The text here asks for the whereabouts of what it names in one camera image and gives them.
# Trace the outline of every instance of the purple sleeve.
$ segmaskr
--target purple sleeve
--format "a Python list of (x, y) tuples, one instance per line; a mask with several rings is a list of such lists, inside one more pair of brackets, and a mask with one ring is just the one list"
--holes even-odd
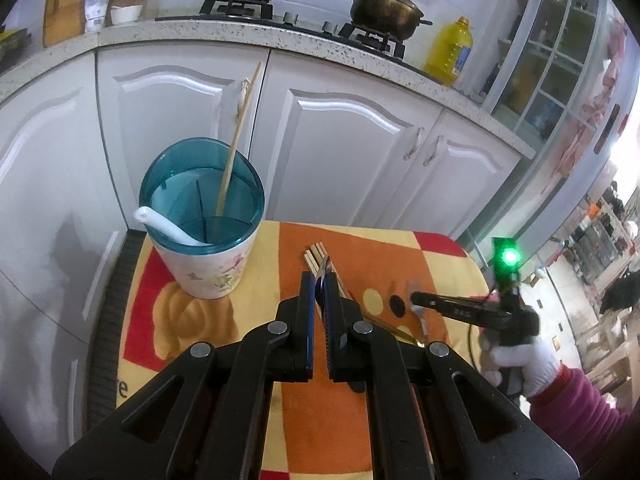
[(544, 406), (532, 405), (530, 416), (584, 474), (601, 457), (628, 415), (610, 408), (582, 370), (572, 369), (571, 373), (558, 396)]

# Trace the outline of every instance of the wooden chopstick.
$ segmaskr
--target wooden chopstick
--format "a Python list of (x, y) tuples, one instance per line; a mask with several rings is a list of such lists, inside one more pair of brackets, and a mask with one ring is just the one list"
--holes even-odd
[[(318, 270), (320, 268), (320, 263), (322, 263), (322, 259), (325, 256), (328, 256), (328, 253), (324, 248), (324, 244), (322, 242), (311, 244), (309, 249), (306, 250), (303, 255), (306, 261), (307, 267), (309, 267), (309, 270), (311, 270), (311, 272), (314, 275), (318, 273)], [(340, 278), (340, 274), (338, 274), (338, 270), (335, 268), (334, 263), (332, 262), (331, 265), (335, 273), (336, 281), (338, 282), (338, 291), (340, 292), (340, 295), (343, 298), (346, 298), (347, 300), (352, 300), (353, 297), (349, 293), (343, 280)], [(403, 332), (402, 330), (397, 329), (395, 326), (390, 325), (389, 323), (386, 323), (385, 321), (382, 321), (377, 317), (373, 317), (371, 314), (369, 314), (362, 308), (360, 309), (360, 311), (362, 313), (362, 317), (367, 321), (369, 321), (370, 323), (378, 325), (380, 328), (384, 328), (385, 330), (387, 330), (388, 332), (391, 332), (393, 335), (399, 337), (400, 339), (404, 339), (405, 341), (408, 341), (409, 343), (418, 346), (418, 340), (415, 337), (407, 334), (406, 332)]]
[(234, 138), (229, 146), (229, 154), (226, 158), (225, 171), (222, 174), (222, 181), (220, 182), (220, 192), (218, 193), (218, 203), (216, 204), (216, 216), (222, 216), (222, 213), (225, 211), (226, 192), (229, 190), (229, 183), (231, 182), (231, 173), (234, 168), (234, 159), (236, 158), (236, 150), (238, 149), (238, 140), (240, 139), (240, 132), (242, 131), (244, 120), (246, 119), (247, 112), (251, 105), (251, 97), (254, 94), (255, 87), (257, 86), (256, 83), (258, 81), (258, 76), (260, 75), (260, 70), (262, 70), (262, 62), (258, 63), (258, 67), (255, 69), (254, 77), (251, 79), (249, 89), (246, 93), (246, 97), (244, 98), (244, 104), (242, 105), (238, 122), (236, 122), (236, 132), (234, 133)]

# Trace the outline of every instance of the green light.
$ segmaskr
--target green light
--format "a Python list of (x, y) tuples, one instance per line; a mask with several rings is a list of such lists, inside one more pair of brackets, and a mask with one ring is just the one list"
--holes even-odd
[(502, 253), (502, 260), (508, 266), (513, 267), (520, 261), (520, 253), (516, 249), (506, 249)]

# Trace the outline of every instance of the white spoon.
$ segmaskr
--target white spoon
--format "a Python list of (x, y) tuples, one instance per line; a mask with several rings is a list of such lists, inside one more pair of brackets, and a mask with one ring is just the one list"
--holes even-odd
[(160, 231), (164, 236), (170, 238), (172, 241), (177, 244), (188, 245), (193, 247), (202, 247), (206, 244), (195, 238), (190, 237), (187, 233), (185, 233), (182, 229), (180, 229), (176, 224), (171, 222), (168, 218), (162, 216), (159, 212), (154, 211), (148, 206), (142, 206), (137, 209), (135, 213), (133, 213), (133, 217), (142, 222), (144, 225), (148, 225)]

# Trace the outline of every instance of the orange tablecloth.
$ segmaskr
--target orange tablecloth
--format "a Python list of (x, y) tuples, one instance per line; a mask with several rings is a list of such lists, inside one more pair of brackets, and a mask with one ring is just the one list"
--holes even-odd
[[(174, 282), (147, 238), (120, 341), (118, 405), (192, 343), (229, 344), (272, 320), (280, 301), (298, 294), (302, 253), (315, 242), (324, 243), (361, 306), (419, 340), (418, 318), (407, 308), (398, 319), (388, 307), (394, 294), (407, 301), (408, 280), (438, 294), (488, 292), (474, 261), (442, 235), (264, 221), (238, 288), (220, 300), (196, 300)], [(467, 325), (432, 311), (426, 320), (429, 340), (446, 341), (468, 357)], [(263, 480), (371, 478), (365, 396), (328, 379), (317, 319), (313, 380), (274, 385), (262, 469)]]

